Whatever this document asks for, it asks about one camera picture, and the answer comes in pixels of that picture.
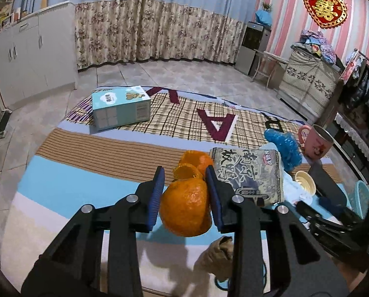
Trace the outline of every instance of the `potted plant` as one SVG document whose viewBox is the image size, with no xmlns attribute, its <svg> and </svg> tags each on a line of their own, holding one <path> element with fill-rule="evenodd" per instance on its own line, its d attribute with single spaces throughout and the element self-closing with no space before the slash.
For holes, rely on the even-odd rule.
<svg viewBox="0 0 369 297">
<path fill-rule="evenodd" d="M 261 4 L 261 8 L 264 10 L 264 11 L 267 11 L 268 13 L 270 13 L 272 11 L 272 4 L 268 4 L 266 2 L 263 2 Z"/>
</svg>

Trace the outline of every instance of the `tiled floor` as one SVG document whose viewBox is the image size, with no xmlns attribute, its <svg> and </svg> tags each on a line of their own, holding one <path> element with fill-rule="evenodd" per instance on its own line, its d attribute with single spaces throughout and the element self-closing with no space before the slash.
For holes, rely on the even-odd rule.
<svg viewBox="0 0 369 297">
<path fill-rule="evenodd" d="M 14 111 L 10 117 L 7 136 L 0 140 L 0 245 L 11 201 L 27 163 L 66 113 L 98 86 L 170 87 L 213 95 L 287 119 L 302 120 L 276 98 L 275 91 L 265 90 L 262 84 L 250 82 L 247 76 L 230 65 L 207 61 L 151 60 L 104 65 L 79 75 L 77 90 L 28 104 Z M 344 180 L 347 192 L 351 192 L 357 178 L 335 150 L 331 150 L 329 155 Z"/>
</svg>

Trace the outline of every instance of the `cardboard box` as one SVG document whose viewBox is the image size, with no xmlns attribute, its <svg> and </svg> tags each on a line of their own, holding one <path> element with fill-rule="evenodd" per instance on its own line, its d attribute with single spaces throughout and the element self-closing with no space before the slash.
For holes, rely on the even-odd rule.
<svg viewBox="0 0 369 297">
<path fill-rule="evenodd" d="M 98 131 L 150 119 L 150 97 L 141 86 L 117 87 L 92 94 Z"/>
</svg>

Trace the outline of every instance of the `cabinet door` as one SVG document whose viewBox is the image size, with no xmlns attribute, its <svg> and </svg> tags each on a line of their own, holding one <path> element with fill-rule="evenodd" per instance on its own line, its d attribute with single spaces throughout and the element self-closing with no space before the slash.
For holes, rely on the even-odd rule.
<svg viewBox="0 0 369 297">
<path fill-rule="evenodd" d="M 39 28 L 31 27 L 13 36 L 13 57 L 25 98 L 47 90 L 39 49 Z"/>
<path fill-rule="evenodd" d="M 0 94 L 8 108 L 23 99 L 21 82 L 15 70 L 12 28 L 0 32 Z"/>
<path fill-rule="evenodd" d="M 39 14 L 40 51 L 49 89 L 74 83 L 74 6 L 66 4 Z"/>
</svg>

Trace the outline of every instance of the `floral curtain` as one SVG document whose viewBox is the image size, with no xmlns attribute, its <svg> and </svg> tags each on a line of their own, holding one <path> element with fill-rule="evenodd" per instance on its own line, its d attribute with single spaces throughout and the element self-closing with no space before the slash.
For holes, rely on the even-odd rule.
<svg viewBox="0 0 369 297">
<path fill-rule="evenodd" d="M 76 5 L 78 69 L 149 58 L 235 62 L 246 25 L 174 2 L 110 0 Z"/>
</svg>

